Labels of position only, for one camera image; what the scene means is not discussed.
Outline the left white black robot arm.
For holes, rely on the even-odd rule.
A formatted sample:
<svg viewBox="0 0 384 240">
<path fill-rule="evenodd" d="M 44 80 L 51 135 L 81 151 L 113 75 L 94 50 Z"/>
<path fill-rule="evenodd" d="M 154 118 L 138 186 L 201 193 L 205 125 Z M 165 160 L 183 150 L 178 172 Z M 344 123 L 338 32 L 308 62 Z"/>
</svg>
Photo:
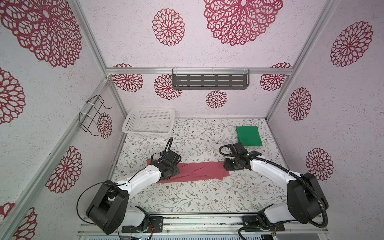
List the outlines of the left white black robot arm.
<svg viewBox="0 0 384 240">
<path fill-rule="evenodd" d="M 179 174 L 181 159 L 174 151 L 163 151 L 158 160 L 151 161 L 132 177 L 118 182 L 101 182 L 86 210 L 86 216 L 107 235 L 121 226 L 133 227 L 139 232 L 146 231 L 150 227 L 150 214 L 139 206 L 129 207 L 129 200 L 150 185 Z"/>
</svg>

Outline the pink red tank top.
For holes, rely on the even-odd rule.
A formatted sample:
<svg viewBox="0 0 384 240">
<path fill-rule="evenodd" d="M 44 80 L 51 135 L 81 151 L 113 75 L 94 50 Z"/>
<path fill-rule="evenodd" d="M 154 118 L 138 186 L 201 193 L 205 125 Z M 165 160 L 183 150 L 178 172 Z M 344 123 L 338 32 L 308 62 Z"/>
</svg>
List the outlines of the pink red tank top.
<svg viewBox="0 0 384 240">
<path fill-rule="evenodd" d="M 179 174 L 169 180 L 161 180 L 157 184 L 185 183 L 204 180 L 220 180 L 229 177 L 230 173 L 224 168 L 223 162 L 205 162 L 178 164 Z"/>
</svg>

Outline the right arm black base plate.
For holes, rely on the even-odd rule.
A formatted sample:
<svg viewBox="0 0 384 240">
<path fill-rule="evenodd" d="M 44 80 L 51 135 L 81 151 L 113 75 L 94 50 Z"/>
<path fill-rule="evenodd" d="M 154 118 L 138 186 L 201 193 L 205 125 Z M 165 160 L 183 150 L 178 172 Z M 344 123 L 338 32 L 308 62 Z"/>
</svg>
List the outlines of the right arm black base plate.
<svg viewBox="0 0 384 240">
<path fill-rule="evenodd" d="M 253 227 L 253 229 L 246 229 L 245 232 L 279 232 L 279 231 L 285 231 L 285 227 L 283 224 L 274 225 L 272 226 L 272 223 L 267 220 L 267 217 L 265 216 L 264 212 L 268 207 L 271 207 L 272 205 L 269 205 L 265 207 L 264 209 L 258 211 L 257 213 L 251 213 L 250 215 L 244 215 L 242 216 L 243 226 L 244 227 Z"/>
</svg>

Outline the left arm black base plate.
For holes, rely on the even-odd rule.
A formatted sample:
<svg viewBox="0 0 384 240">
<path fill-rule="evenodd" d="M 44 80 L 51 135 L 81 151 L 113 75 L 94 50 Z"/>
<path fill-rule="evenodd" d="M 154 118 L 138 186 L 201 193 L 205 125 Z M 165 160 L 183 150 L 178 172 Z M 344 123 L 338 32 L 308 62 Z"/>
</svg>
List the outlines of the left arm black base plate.
<svg viewBox="0 0 384 240">
<path fill-rule="evenodd" d="M 164 226 L 164 217 L 162 216 L 150 216 L 144 220 L 144 223 L 138 227 L 123 226 L 122 233 L 162 233 Z"/>
</svg>

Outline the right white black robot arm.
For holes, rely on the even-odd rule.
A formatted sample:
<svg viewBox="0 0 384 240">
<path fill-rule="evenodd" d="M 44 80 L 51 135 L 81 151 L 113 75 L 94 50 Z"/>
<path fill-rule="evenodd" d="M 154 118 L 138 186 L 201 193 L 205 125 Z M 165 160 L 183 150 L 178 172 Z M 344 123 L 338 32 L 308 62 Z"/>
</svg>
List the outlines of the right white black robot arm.
<svg viewBox="0 0 384 240">
<path fill-rule="evenodd" d="M 241 143 L 221 146 L 227 171 L 250 170 L 282 188 L 286 188 L 287 201 L 272 204 L 256 214 L 255 226 L 271 228 L 290 222 L 311 224 L 317 228 L 328 226 L 328 201 L 318 179 L 310 173 L 300 174 L 268 160 L 257 151 L 247 151 Z"/>
</svg>

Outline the green tank top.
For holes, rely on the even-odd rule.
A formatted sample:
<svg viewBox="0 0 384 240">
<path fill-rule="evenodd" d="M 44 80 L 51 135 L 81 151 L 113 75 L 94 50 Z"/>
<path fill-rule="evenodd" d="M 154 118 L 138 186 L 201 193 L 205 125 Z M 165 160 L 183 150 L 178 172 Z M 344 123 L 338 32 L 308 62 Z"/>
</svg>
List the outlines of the green tank top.
<svg viewBox="0 0 384 240">
<path fill-rule="evenodd" d="M 236 127 L 238 140 L 244 146 L 262 147 L 263 143 L 257 126 Z"/>
</svg>

